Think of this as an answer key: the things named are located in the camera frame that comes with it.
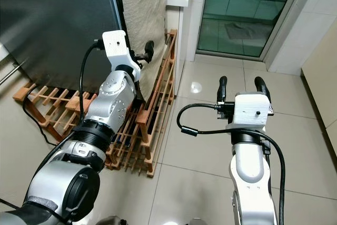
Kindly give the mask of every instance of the refrigerator door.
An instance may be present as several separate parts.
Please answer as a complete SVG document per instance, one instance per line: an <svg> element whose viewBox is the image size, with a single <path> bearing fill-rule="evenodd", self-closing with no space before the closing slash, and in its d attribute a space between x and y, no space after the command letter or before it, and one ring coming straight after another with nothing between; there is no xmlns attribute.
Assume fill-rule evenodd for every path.
<svg viewBox="0 0 337 225"><path fill-rule="evenodd" d="M0 0L0 42L19 63L25 61L22 68L35 83L78 90L82 59L94 39L124 28L121 3ZM97 91L110 71L105 52L93 50L84 72L84 90Z"/></svg>

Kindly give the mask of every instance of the wooden slat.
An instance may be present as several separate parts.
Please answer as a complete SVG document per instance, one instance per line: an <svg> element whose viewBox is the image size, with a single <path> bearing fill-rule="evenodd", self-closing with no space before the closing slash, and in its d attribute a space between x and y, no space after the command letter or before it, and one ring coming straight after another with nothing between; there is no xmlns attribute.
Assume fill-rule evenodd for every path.
<svg viewBox="0 0 337 225"><path fill-rule="evenodd" d="M128 128L129 128L130 123L133 122L133 120L134 120L134 116L132 116L132 117L130 117L129 119L127 119L126 125L125 125L124 130L123 130L123 134L126 133L126 131L127 131ZM127 139L127 136L124 135L124 136L122 137L122 145L121 145L121 147L120 147L120 150L119 150L117 156L121 156L121 149L124 148L126 139Z"/></svg>
<svg viewBox="0 0 337 225"><path fill-rule="evenodd" d="M134 146L136 144L138 130L139 130L139 125L137 124L136 127L135 127L135 129L133 130L132 137L131 137L131 140L130 140L130 148L129 148L128 154L126 155L126 160L125 160L125 166L124 166L125 169L127 168L127 164L128 164L128 162L130 160L133 148L134 148Z"/></svg>
<svg viewBox="0 0 337 225"><path fill-rule="evenodd" d="M47 90L48 90L47 86L42 87L41 90L39 90L35 95L35 98L33 98L32 100L33 104L35 104L41 98L40 95L43 95Z"/></svg>
<svg viewBox="0 0 337 225"><path fill-rule="evenodd" d="M45 100L42 102L43 105L47 105L48 102L51 100L51 97L55 96L56 93L58 93L58 88L54 88L52 92L45 98Z"/></svg>
<svg viewBox="0 0 337 225"><path fill-rule="evenodd" d="M173 69L174 69L173 67L174 67L174 65L172 64L171 69L170 69L170 74L169 74L169 76L172 75L172 73L173 73ZM167 88L168 88L168 86L169 86L168 84L169 84L169 82L167 82L166 85L165 85L164 93L166 93L166 90L167 90ZM159 104L159 108L158 108L159 111L161 111L161 108L162 108L162 106L163 106L163 102L164 102L164 99L162 99L161 102L160 102L160 104ZM154 121L152 131L156 128L157 123L158 123L158 119L159 119L159 115L157 115L157 117L156 117L156 119L155 119L155 121ZM151 145L151 140L152 140L152 138L148 138L148 140L147 140L147 142L146 142L145 139L144 139L141 145L143 145L143 146L150 146L150 145Z"/></svg>
<svg viewBox="0 0 337 225"><path fill-rule="evenodd" d="M60 105L60 103L61 103L61 99L63 99L64 97L66 97L67 96L67 94L68 94L68 90L67 89L65 89L62 93L61 93L61 95L58 97L58 99L54 102L54 104L53 104L53 106L59 106Z"/></svg>
<svg viewBox="0 0 337 225"><path fill-rule="evenodd" d="M34 118L36 118L39 122L44 123L46 119L40 113L40 111L36 108L36 106L30 100L26 101L26 109L32 114Z"/></svg>
<svg viewBox="0 0 337 225"><path fill-rule="evenodd" d="M33 88L34 86L36 86L36 84L28 82L26 83L22 88L20 88L20 90L18 90L14 95L13 95L13 99L15 99L16 101L20 101L23 102L23 99L25 98L27 92Z"/></svg>
<svg viewBox="0 0 337 225"><path fill-rule="evenodd" d="M163 124L164 124L165 115L166 115L166 112L167 112L167 108L169 106L168 100L166 100L165 102L166 102L166 105L164 107L164 112L163 112L164 115L162 115L162 117L161 117L161 120L160 120L160 123L159 123L159 129L161 129L162 126L163 126ZM154 148L153 148L154 150L156 150L156 148L157 148L157 143L158 143L158 139L159 139L160 136L161 136L161 131L159 132L159 136L158 136L158 138L157 138L157 140L156 140L156 142L154 144Z"/></svg>
<svg viewBox="0 0 337 225"><path fill-rule="evenodd" d="M56 127L60 124L61 120L67 115L68 112L69 112L68 109L65 109L65 110L64 110L64 112L61 114L61 116L60 116L60 117L57 119L57 121L55 122L54 128L56 128Z"/></svg>
<svg viewBox="0 0 337 225"><path fill-rule="evenodd" d="M63 130L66 131L69 128L69 125L73 122L73 120L76 117L76 113L73 113L72 116L70 116L69 120L67 121L67 123L65 124Z"/></svg>
<svg viewBox="0 0 337 225"><path fill-rule="evenodd" d="M41 126L47 126L49 124L49 121L53 118L53 116L55 115L55 113L60 110L60 107L54 107L52 106L50 108L50 110L47 112L47 114L45 115L46 121L44 123L41 123Z"/></svg>

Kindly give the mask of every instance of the tiled floor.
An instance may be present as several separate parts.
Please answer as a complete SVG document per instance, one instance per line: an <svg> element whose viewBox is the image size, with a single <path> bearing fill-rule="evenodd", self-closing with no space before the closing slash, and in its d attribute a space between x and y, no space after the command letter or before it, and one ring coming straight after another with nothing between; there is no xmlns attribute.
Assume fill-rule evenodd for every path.
<svg viewBox="0 0 337 225"><path fill-rule="evenodd" d="M269 119L266 131L285 157L285 224L337 224L336 168L300 77L268 73L263 63L199 55L196 62L185 63L155 177L103 171L95 208L77 224L95 224L114 214L130 225L184 225L194 217L210 225L234 224L229 135L194 138L182 134L176 125L183 106L215 103L222 75L228 78L228 100L233 100L236 92L255 91L253 80L257 75L270 89L276 114ZM201 85L199 93L191 92L192 82ZM181 120L200 130L223 129L226 125L226 121L216 119L215 111L207 109L187 111ZM280 166L275 150L271 171L278 207Z"/></svg>

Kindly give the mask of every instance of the white wall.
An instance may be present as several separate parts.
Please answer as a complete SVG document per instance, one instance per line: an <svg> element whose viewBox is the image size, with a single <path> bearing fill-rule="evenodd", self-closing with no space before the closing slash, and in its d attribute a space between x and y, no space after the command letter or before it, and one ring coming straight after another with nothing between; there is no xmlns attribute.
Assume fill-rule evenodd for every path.
<svg viewBox="0 0 337 225"><path fill-rule="evenodd" d="M0 61L0 79L13 69L12 63L9 57ZM12 98L27 80L17 71L0 86L0 198L17 206L22 205L35 169L52 148ZM8 207L0 204L0 212L5 210Z"/></svg>
<svg viewBox="0 0 337 225"><path fill-rule="evenodd" d="M194 61L195 50L199 39L199 27L201 25L202 13L204 11L205 0L192 0L191 6L191 20L189 29L189 40L187 43L187 61Z"/></svg>
<svg viewBox="0 0 337 225"><path fill-rule="evenodd" d="M292 11L299 16L271 63L271 72L301 74L304 62L337 17L337 0L308 0L302 10L298 1Z"/></svg>

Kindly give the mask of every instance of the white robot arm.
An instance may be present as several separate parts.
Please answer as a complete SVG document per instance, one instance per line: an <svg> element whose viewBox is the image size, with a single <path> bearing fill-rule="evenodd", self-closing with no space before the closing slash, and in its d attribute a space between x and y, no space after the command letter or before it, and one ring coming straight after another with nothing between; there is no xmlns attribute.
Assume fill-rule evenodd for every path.
<svg viewBox="0 0 337 225"><path fill-rule="evenodd" d="M182 108L177 116L177 124L186 134L229 133L232 154L229 171L234 184L232 206L236 225L283 225L285 164L281 149L267 135L267 117L273 115L271 98L261 77L255 78L257 92L240 92L234 102L226 102L225 76L220 78L217 104L191 104ZM218 111L219 119L227 119L224 130L199 131L180 123L182 113L191 107L209 107ZM281 162L280 216L279 223L271 196L269 154L270 144L275 146Z"/></svg>
<svg viewBox="0 0 337 225"><path fill-rule="evenodd" d="M66 225L92 210L105 152L136 97L134 83L141 76L141 65L132 59L124 31L103 33L103 42L112 71L101 85L98 97L62 147L55 147L39 166L23 206L0 213L1 225ZM150 61L153 42L147 43L145 50L144 55L137 56Z"/></svg>

